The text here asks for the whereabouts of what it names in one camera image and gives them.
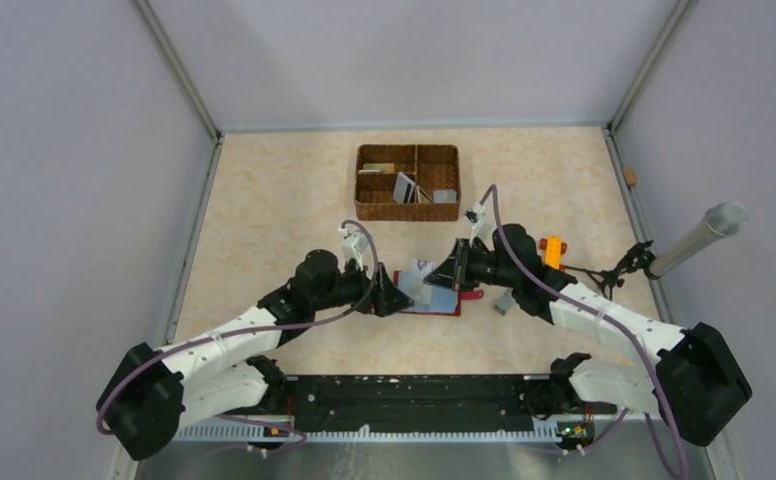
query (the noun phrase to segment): beige table surface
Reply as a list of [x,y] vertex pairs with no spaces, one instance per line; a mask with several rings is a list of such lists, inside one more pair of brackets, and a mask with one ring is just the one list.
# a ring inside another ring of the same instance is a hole
[[[496,183],[503,221],[523,224],[536,239],[562,237],[567,264],[611,268],[635,241],[600,128],[227,135],[176,341],[248,309],[284,284],[309,250],[341,255],[337,227],[355,218],[353,166],[363,143],[457,145],[462,206]],[[464,222],[366,226],[389,272],[407,268],[412,257],[440,263],[455,238],[469,232]],[[482,300],[462,304],[461,317],[353,314],[309,329],[268,356],[288,374],[543,373],[574,351],[621,358],[517,307],[500,316],[491,306],[504,290],[484,290]],[[657,318],[643,275],[627,278],[615,299]]]

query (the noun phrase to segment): table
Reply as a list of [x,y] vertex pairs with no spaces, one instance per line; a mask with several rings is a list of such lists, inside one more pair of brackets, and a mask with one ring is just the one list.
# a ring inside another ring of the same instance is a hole
[[[229,134],[175,341],[247,310],[284,284],[308,251],[341,255],[337,227],[355,218],[353,166],[364,143],[458,146],[462,205],[496,183],[503,221],[523,224],[536,240],[560,236],[568,265],[611,268],[635,242],[599,127]],[[469,233],[461,221],[366,226],[389,271],[407,268],[413,257],[440,263],[455,238]],[[461,317],[353,314],[267,355],[287,374],[544,373],[575,351],[626,362],[517,307],[500,316],[491,307],[504,290],[484,290],[484,299],[462,305]],[[658,318],[643,275],[627,277],[615,300]]]

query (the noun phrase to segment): red object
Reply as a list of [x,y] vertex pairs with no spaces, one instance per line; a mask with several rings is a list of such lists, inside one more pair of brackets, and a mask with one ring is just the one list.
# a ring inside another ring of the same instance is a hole
[[[400,271],[394,270],[394,285],[400,283]],[[429,313],[429,312],[400,312],[408,315],[441,315],[446,317],[458,317],[462,314],[462,302],[479,300],[485,296],[485,292],[482,290],[474,290],[472,292],[459,292],[459,301],[456,303],[456,311],[453,313]]]

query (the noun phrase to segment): tabletop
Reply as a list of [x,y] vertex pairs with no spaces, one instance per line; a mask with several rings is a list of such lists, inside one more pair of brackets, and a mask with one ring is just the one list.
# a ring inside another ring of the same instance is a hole
[[[568,244],[568,265],[609,269],[635,242],[599,127],[229,134],[175,341],[250,308],[283,285],[310,250],[341,256],[337,229],[356,218],[354,165],[365,143],[456,145],[462,207],[496,184],[504,223],[524,225],[536,240],[558,235]],[[455,239],[469,234],[462,221],[365,225],[389,272],[408,268],[411,258],[440,263]],[[356,313],[311,328],[266,355],[287,374],[544,373],[572,352],[626,361],[517,307],[502,316],[492,305],[505,290],[483,290],[483,299],[462,303],[460,317]],[[658,318],[643,275],[627,277],[615,300]]]

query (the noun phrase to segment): brown basket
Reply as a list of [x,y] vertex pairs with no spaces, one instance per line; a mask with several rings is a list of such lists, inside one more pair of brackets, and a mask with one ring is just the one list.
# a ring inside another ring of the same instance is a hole
[[[365,163],[393,163],[432,195],[455,190],[456,203],[397,203],[397,173],[359,173]],[[452,222],[459,219],[462,190],[455,145],[362,145],[356,158],[356,215],[359,220]]]

